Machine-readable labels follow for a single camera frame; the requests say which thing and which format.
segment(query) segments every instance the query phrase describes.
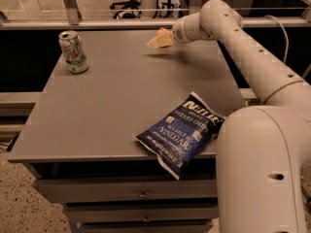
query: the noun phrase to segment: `can lid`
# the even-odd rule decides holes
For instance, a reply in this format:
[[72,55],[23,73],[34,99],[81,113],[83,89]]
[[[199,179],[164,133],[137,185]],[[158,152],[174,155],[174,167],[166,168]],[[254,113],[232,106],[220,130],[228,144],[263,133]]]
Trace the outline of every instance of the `can lid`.
[[68,31],[63,31],[58,35],[58,38],[61,40],[70,40],[75,38],[78,35],[76,31],[73,30],[68,30]]

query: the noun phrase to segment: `table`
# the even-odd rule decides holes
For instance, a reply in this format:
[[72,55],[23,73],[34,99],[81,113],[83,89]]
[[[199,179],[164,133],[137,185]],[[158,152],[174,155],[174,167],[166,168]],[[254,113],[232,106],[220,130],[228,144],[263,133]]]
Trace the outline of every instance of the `table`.
[[206,232],[217,217],[216,140],[175,181],[135,136],[196,92],[244,107],[217,42],[150,50],[154,30],[79,32],[89,69],[61,56],[10,153],[84,232]]

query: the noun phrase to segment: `drawer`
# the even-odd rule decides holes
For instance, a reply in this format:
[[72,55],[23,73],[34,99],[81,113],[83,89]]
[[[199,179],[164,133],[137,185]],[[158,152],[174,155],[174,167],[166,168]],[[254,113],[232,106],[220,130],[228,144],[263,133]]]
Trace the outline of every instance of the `drawer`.
[[37,180],[33,186],[50,202],[63,204],[217,197],[216,180],[64,179]]
[[210,220],[83,224],[85,233],[205,233],[212,228]]
[[64,209],[71,221],[156,222],[171,220],[207,220],[218,217],[215,199],[150,201],[150,203],[119,202],[75,205]]

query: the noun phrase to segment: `yellow object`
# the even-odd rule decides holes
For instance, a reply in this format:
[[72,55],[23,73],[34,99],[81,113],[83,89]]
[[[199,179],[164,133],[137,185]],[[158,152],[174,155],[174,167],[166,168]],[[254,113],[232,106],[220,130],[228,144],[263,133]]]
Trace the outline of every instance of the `yellow object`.
[[173,43],[174,37],[172,33],[165,28],[160,28],[157,30],[156,36],[147,43],[147,47],[149,49],[158,49],[171,46]]

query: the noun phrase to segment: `gray tabletop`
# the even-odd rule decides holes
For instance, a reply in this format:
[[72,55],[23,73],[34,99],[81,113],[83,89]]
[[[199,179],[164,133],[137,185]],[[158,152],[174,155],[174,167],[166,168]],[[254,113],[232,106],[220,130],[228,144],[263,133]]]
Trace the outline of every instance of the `gray tabletop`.
[[[11,162],[156,159],[134,137],[192,91],[225,116],[244,106],[214,41],[150,50],[154,30],[79,34],[89,69],[72,74],[60,57]],[[213,153],[215,141],[200,156]]]

